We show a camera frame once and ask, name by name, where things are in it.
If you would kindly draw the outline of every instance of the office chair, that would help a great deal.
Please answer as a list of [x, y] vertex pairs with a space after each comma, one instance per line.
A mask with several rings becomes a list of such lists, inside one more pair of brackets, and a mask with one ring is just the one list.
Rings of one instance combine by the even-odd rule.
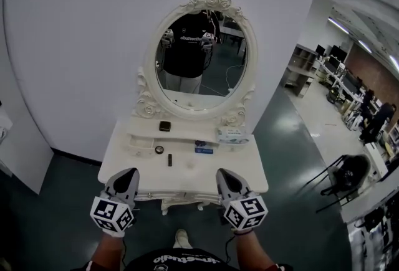
[[342, 199], [348, 198], [351, 195], [353, 196], [351, 200], [353, 198], [356, 198], [358, 196], [358, 190], [364, 183], [370, 171], [370, 168], [370, 162], [365, 155], [342, 155], [320, 174], [305, 183], [304, 187], [310, 184], [316, 178], [320, 177], [325, 172], [327, 172], [327, 174], [321, 181], [329, 177], [331, 181], [331, 187], [321, 190], [320, 194], [322, 196], [329, 196], [331, 194], [334, 194], [338, 197], [338, 200], [330, 203], [323, 208], [316, 210], [316, 213], [319, 213], [320, 211], [323, 211], [324, 209], [333, 206], [334, 204], [340, 202]]

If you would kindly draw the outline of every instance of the mirror frame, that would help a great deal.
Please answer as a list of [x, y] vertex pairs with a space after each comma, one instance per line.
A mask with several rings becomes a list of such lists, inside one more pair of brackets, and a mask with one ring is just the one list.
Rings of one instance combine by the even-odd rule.
[[[158, 44], [163, 33], [179, 18], [197, 10], [209, 9], [222, 12], [234, 19], [241, 28], [247, 43], [247, 64], [240, 81], [233, 88], [231, 93], [226, 96], [226, 100], [218, 106], [205, 110], [190, 110], [174, 104], [163, 92], [158, 83], [156, 74], [155, 60]], [[174, 116], [188, 120], [204, 120], [222, 115], [227, 115], [230, 110], [240, 109], [245, 114], [244, 101], [251, 98], [254, 91], [254, 79], [257, 67], [257, 42], [255, 33], [249, 21], [243, 16], [239, 7], [231, 5], [231, 0], [191, 0], [184, 5], [178, 6], [167, 15], [155, 35], [152, 37], [147, 50], [144, 69], [140, 68], [138, 73], [138, 84], [140, 94], [137, 100], [136, 113], [144, 118], [162, 118], [165, 112]], [[236, 121], [234, 116], [231, 121], [226, 121], [228, 125], [242, 125], [242, 121]]]

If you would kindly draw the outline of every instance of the white shoe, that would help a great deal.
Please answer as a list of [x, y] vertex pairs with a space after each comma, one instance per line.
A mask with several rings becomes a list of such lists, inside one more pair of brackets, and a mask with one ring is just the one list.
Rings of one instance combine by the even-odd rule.
[[173, 248], [184, 248], [192, 249], [193, 247], [188, 242], [188, 234], [184, 229], [179, 229], [176, 231], [175, 244]]

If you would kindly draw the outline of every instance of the brick wall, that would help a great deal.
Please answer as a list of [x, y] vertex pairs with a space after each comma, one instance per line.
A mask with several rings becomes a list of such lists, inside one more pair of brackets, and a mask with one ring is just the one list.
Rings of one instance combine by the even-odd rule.
[[[349, 52], [345, 66], [355, 76], [361, 78], [381, 102], [394, 103], [399, 107], [399, 80], [357, 44], [354, 44]], [[388, 128], [391, 128], [398, 118], [399, 110], [395, 112]]]

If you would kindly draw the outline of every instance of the ceiling light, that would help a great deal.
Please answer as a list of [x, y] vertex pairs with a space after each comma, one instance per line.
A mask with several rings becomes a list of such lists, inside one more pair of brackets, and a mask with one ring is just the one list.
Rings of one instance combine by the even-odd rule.
[[362, 41], [359, 41], [360, 45], [362, 45], [365, 49], [367, 49], [367, 52], [369, 52], [370, 54], [372, 53], [372, 51], [368, 48], [368, 46], [366, 44], [364, 44]]
[[329, 21], [334, 24], [335, 26], [339, 27], [340, 29], [342, 29], [346, 34], [349, 34], [349, 32], [344, 29], [341, 25], [339, 25], [337, 22], [335, 22], [333, 19], [329, 18]]
[[397, 59], [391, 55], [389, 55], [389, 58], [391, 59], [392, 63], [395, 65], [396, 69], [399, 71], [399, 65], [398, 65]]

